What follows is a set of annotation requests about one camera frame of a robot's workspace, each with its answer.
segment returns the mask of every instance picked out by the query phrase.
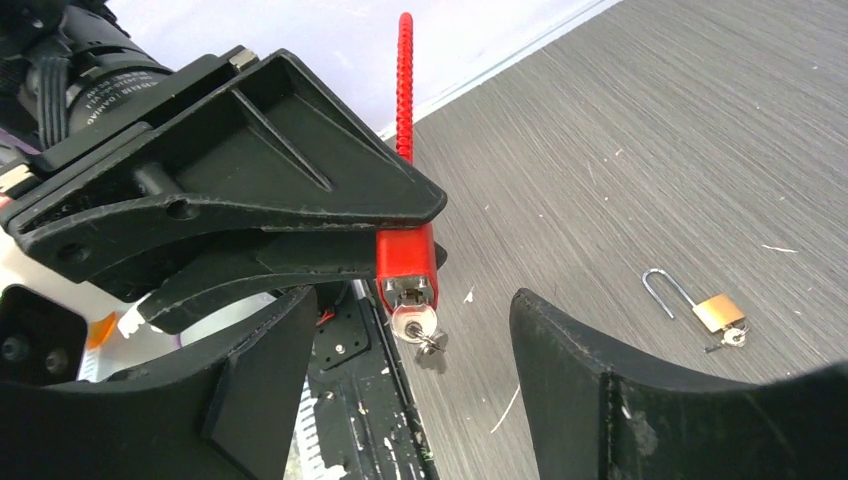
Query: silver key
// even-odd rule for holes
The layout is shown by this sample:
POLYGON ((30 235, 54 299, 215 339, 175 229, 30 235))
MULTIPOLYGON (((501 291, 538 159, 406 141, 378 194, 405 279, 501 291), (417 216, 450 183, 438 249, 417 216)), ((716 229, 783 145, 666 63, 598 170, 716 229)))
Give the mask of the silver key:
POLYGON ((728 328, 727 330, 724 331, 724 337, 721 339, 721 342, 719 342, 719 343, 717 343, 717 344, 715 344, 711 347, 705 348, 704 353, 712 353, 712 352, 715 352, 716 350, 719 350, 719 349, 721 349, 725 346, 744 347, 745 343, 748 340, 747 334, 748 334, 748 327, 747 326, 742 327, 742 328, 736 328, 736 327, 728 328))
POLYGON ((415 363, 425 370, 435 370, 438 373, 447 371, 445 363, 445 349, 448 345, 448 335, 439 330, 432 337, 421 338, 423 342, 418 346, 415 354, 415 363))

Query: padlock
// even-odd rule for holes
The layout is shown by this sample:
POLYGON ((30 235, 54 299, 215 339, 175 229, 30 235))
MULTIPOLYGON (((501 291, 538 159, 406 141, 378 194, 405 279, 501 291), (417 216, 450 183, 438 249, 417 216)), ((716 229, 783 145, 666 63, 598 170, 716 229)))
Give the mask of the padlock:
POLYGON ((651 268, 642 274, 642 284, 645 285, 645 288, 648 290, 648 293, 654 297, 654 300, 656 300, 663 310, 665 310, 665 313, 669 316, 669 318, 674 319, 674 312, 668 308, 668 305, 662 301, 660 296, 657 295, 657 292, 655 292, 648 283, 648 277, 654 273, 665 277, 665 279, 668 280, 675 289, 677 289, 677 292, 680 293, 680 295, 689 303, 692 307, 692 312, 695 313, 698 320, 707 327, 707 330, 709 330, 710 333, 725 330, 745 319, 745 314, 742 310, 740 310, 739 307, 733 303, 733 300, 731 300, 726 294, 721 293, 701 303, 695 303, 695 301, 692 300, 692 297, 686 293, 686 290, 684 290, 683 287, 681 287, 680 284, 668 274, 668 272, 660 268, 651 268))

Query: red wire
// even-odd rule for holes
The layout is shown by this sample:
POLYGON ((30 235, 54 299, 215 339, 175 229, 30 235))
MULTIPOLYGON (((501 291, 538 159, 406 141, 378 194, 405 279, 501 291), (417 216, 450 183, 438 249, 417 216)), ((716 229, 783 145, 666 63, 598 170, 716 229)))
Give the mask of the red wire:
POLYGON ((331 309, 327 309, 324 311, 324 315, 321 315, 321 319, 318 320, 318 323, 315 326, 320 327, 321 325, 324 325, 325 323, 332 320, 335 316, 336 312, 332 311, 331 309))
POLYGON ((398 155, 409 163, 412 158, 412 15, 405 12, 398 26, 397 136, 398 155))

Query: screw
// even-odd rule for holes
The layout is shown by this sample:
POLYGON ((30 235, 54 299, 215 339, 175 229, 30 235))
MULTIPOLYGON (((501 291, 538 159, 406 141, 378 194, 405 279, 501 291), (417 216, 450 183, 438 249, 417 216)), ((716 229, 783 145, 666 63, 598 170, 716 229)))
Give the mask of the screw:
POLYGON ((47 355, 44 360, 47 371, 53 375, 61 375, 68 368, 68 354, 62 348, 57 348, 47 355))
POLYGON ((250 50, 248 48, 245 48, 244 50, 236 53, 229 60, 230 65, 232 65, 237 72, 243 72, 247 70, 249 67, 255 65, 258 61, 259 57, 253 52, 253 50, 250 50))
POLYGON ((20 362, 29 355, 29 342, 26 337, 13 335, 3 341, 3 360, 20 362))

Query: gray floor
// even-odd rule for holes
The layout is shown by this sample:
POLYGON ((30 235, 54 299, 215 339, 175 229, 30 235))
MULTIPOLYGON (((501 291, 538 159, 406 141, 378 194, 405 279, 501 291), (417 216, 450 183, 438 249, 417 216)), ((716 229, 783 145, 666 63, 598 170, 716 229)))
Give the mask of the gray floor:
POLYGON ((451 363, 411 373, 443 477, 537 476, 520 396, 491 432, 518 383, 522 286, 720 376, 845 358, 846 92, 844 1, 624 0, 423 120, 417 163, 451 195, 451 363), (702 353, 715 340, 683 302, 668 321, 642 288, 654 266, 698 299, 729 293, 748 345, 702 353))

